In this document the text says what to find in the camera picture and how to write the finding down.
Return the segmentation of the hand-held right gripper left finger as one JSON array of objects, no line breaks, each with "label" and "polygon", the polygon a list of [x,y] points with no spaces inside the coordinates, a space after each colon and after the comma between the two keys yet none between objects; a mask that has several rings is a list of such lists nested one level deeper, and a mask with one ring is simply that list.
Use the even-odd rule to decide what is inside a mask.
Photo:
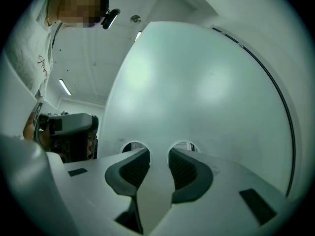
[{"label": "hand-held right gripper left finger", "polygon": [[50,152],[48,160],[73,235],[143,235],[136,196],[150,167],[148,149],[65,164]]}]

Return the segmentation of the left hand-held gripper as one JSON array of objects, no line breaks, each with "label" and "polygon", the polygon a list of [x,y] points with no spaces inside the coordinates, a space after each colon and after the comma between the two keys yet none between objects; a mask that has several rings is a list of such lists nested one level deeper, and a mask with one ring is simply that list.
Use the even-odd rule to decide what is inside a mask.
[{"label": "left hand-held gripper", "polygon": [[86,113],[54,113],[55,108],[46,101],[38,101],[32,113],[33,140],[39,142],[40,130],[49,129],[52,145],[44,148],[54,152],[64,163],[86,161],[94,158],[97,141],[98,117]]}]

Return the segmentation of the person's left hand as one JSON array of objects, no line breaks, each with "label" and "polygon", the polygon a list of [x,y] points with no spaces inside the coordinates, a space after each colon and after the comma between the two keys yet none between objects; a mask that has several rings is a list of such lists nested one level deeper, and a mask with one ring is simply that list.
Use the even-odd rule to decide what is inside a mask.
[{"label": "person's left hand", "polygon": [[39,142],[42,147],[50,148],[52,145],[52,141],[50,139],[49,129],[40,130],[39,133]]}]

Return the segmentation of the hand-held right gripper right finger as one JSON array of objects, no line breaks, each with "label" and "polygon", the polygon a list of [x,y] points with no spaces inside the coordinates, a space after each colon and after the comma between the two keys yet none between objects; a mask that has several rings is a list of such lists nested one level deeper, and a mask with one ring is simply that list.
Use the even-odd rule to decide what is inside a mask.
[{"label": "hand-held right gripper right finger", "polygon": [[272,236],[289,207],[274,186],[242,165],[171,149],[171,208],[155,236]]}]

